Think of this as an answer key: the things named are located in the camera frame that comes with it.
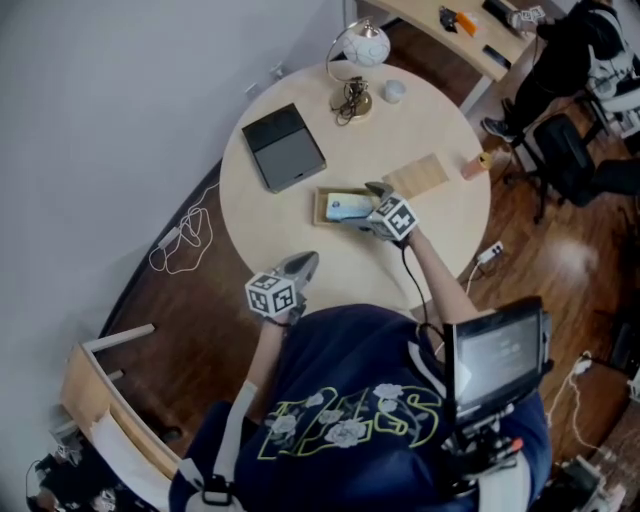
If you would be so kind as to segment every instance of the desk lamp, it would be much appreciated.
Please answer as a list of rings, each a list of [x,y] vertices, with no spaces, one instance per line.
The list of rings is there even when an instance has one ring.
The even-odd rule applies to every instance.
[[[339,123],[346,124],[351,119],[367,115],[373,99],[367,92],[369,84],[361,76],[345,79],[331,72],[331,54],[341,40],[342,52],[347,60],[365,68],[378,66],[387,60],[391,45],[387,35],[371,23],[371,16],[349,25],[331,45],[326,59],[327,73],[336,82],[344,84],[331,96],[331,110],[338,115]]]

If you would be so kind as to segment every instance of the navy t-shirt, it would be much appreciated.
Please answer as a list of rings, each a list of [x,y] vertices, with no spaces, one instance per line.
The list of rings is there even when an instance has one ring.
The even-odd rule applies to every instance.
[[[477,510],[477,497],[439,490],[440,446],[451,434],[442,399],[416,371],[408,341],[415,322],[368,305],[304,317],[285,340],[273,401],[260,427],[247,420],[236,464],[237,495],[255,510]],[[421,343],[433,357],[428,343]],[[211,474],[229,404],[217,404],[187,457]],[[532,499],[551,468],[539,395],[502,422],[524,441]],[[172,512],[195,490],[180,474]]]

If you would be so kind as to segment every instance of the power strip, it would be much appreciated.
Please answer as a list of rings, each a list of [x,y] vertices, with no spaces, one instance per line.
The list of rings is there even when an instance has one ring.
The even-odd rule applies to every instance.
[[[481,252],[476,256],[476,263],[482,265],[491,261],[496,256],[500,256],[504,252],[504,246],[502,242],[498,240],[495,244],[489,247],[486,251]]]

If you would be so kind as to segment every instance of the wooden desk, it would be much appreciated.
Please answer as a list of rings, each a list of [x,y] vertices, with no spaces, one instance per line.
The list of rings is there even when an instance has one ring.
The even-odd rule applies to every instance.
[[[171,479],[178,469],[180,458],[140,419],[93,355],[94,352],[153,331],[153,325],[147,325],[77,345],[69,358],[60,401],[89,441],[92,424],[100,420],[107,411],[111,411],[136,448],[162,474]]]
[[[460,275],[482,240],[491,203],[489,174],[472,181],[460,175],[482,147],[460,110],[438,89],[407,71],[381,65],[363,70],[349,62],[331,64],[339,76],[363,73],[373,109],[347,126],[336,125],[329,98],[336,88],[323,65],[300,70],[260,95],[240,118],[222,159],[220,202],[233,244],[254,272],[297,252],[320,253],[318,271],[305,289],[308,311],[368,303],[406,312],[421,304],[398,249],[346,226],[313,225],[318,187],[362,188],[434,153],[446,183],[410,199],[420,226],[453,275]],[[391,105],[380,96],[386,80],[407,86]],[[322,150],[327,168],[273,194],[265,189],[242,128],[295,103]],[[407,262],[427,299],[429,290],[411,251]]]
[[[508,72],[507,68],[498,64],[482,51],[485,45],[491,46],[509,60],[511,64],[515,64],[534,40],[533,34],[518,36],[508,30],[482,8],[483,0],[443,0],[442,2],[434,2],[432,0],[364,1],[411,23],[466,60],[483,75],[476,88],[460,106],[460,110],[463,113],[466,113],[473,106],[491,82],[499,82]],[[480,20],[481,26],[485,28],[485,33],[477,37],[471,37],[459,25],[457,25],[458,33],[447,32],[440,24],[439,8],[441,5],[456,12],[474,13]]]

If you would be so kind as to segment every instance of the black chair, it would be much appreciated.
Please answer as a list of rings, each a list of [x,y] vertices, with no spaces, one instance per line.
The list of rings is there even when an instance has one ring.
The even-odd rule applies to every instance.
[[[537,182],[539,206],[534,223],[544,218],[549,187],[560,194],[558,204],[569,201],[578,207],[586,206],[603,192],[640,195],[640,159],[606,160],[596,169],[587,144],[565,114],[541,123],[533,136],[542,156],[531,147],[524,134],[513,141],[512,147],[515,150],[522,145],[536,169],[509,173],[504,182],[507,185],[517,180]]]

